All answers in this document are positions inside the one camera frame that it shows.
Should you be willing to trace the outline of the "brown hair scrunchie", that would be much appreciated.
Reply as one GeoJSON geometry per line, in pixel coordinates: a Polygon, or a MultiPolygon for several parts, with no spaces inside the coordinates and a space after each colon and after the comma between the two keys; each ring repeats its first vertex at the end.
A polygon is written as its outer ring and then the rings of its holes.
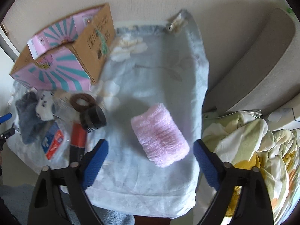
{"type": "Polygon", "coordinates": [[[96,105],[94,97],[86,93],[72,95],[69,102],[71,106],[79,113],[84,112],[96,105]]]}

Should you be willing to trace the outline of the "pink fluffy sock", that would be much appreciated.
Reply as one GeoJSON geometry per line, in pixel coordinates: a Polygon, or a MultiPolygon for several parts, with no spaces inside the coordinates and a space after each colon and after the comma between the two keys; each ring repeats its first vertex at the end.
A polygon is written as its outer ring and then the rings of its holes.
{"type": "Polygon", "coordinates": [[[190,151],[183,134],[161,103],[133,117],[131,126],[147,158],[160,168],[184,159],[190,151]]]}

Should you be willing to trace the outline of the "grey fluffy sock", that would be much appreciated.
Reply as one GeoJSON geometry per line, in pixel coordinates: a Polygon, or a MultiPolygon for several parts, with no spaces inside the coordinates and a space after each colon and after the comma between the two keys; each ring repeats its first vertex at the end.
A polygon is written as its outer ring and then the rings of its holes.
{"type": "Polygon", "coordinates": [[[37,118],[36,105],[41,92],[29,91],[15,103],[18,114],[18,129],[24,144],[36,142],[38,135],[43,131],[47,121],[37,118]]]}

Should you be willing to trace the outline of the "white panda print sock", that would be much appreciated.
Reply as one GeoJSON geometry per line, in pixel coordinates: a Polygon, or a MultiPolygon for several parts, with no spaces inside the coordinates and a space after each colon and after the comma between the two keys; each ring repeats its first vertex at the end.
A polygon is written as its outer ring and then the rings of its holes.
{"type": "Polygon", "coordinates": [[[55,106],[54,106],[54,93],[52,91],[41,92],[36,105],[37,118],[42,121],[54,120],[55,106]]]}

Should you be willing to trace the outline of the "blue red plastic packet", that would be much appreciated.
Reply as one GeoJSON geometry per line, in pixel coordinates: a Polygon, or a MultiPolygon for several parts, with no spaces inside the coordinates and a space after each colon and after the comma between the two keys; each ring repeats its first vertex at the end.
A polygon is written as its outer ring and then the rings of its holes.
{"type": "Polygon", "coordinates": [[[45,157],[50,161],[53,160],[59,153],[60,147],[65,140],[64,132],[56,122],[53,122],[51,127],[46,131],[44,138],[41,141],[41,146],[45,157]]]}

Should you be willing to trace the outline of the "floral yellow green bedding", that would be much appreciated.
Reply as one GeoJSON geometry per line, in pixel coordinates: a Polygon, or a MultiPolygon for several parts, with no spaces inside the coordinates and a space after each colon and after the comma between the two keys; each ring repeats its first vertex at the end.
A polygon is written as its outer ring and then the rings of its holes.
{"type": "Polygon", "coordinates": [[[258,167],[270,196],[274,224],[282,224],[299,201],[299,130],[272,132],[260,112],[225,116],[204,113],[202,140],[234,167],[258,167]]]}

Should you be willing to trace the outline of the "red black tube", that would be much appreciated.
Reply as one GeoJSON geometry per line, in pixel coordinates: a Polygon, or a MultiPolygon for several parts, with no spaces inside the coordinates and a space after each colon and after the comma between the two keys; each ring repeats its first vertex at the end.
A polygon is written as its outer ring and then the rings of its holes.
{"type": "Polygon", "coordinates": [[[74,123],[71,133],[69,164],[80,162],[85,154],[87,132],[80,123],[74,123]]]}

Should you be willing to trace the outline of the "pink teal cardboard box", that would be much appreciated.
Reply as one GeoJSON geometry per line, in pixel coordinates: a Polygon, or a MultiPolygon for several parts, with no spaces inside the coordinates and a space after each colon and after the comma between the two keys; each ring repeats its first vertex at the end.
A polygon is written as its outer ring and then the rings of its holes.
{"type": "Polygon", "coordinates": [[[114,37],[108,3],[71,14],[28,40],[10,76],[37,90],[88,91],[100,77],[114,37]]]}

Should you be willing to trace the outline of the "black round jar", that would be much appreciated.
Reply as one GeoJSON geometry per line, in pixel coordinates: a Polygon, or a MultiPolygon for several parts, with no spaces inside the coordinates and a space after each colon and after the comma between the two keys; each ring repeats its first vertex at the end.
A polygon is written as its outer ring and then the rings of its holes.
{"type": "Polygon", "coordinates": [[[98,105],[92,106],[80,113],[80,123],[82,128],[88,133],[107,125],[106,117],[98,105]]]}

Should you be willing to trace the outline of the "grey headboard cushion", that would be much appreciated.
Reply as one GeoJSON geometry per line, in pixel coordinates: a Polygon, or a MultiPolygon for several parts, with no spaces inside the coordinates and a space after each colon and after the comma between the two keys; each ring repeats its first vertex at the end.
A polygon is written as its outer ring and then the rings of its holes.
{"type": "Polygon", "coordinates": [[[267,115],[299,94],[299,21],[274,9],[251,48],[206,94],[202,111],[267,115]]]}

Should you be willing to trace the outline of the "light blue floral cloth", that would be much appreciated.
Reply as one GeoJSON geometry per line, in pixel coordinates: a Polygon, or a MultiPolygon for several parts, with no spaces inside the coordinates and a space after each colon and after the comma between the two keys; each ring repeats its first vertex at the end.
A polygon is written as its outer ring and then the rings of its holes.
{"type": "Polygon", "coordinates": [[[195,205],[199,165],[191,150],[168,167],[152,163],[131,119],[161,103],[192,147],[201,137],[208,75],[201,33],[188,11],[181,10],[166,26],[118,28],[97,84],[88,91],[47,90],[62,93],[54,105],[55,119],[66,136],[58,155],[53,160],[45,157],[44,130],[27,145],[17,133],[8,147],[35,172],[44,165],[65,167],[72,121],[78,118],[67,99],[72,93],[88,93],[103,110],[107,125],[88,135],[86,148],[91,150],[100,139],[109,145],[104,166],[87,189],[91,203],[138,216],[180,217],[195,205]]]}

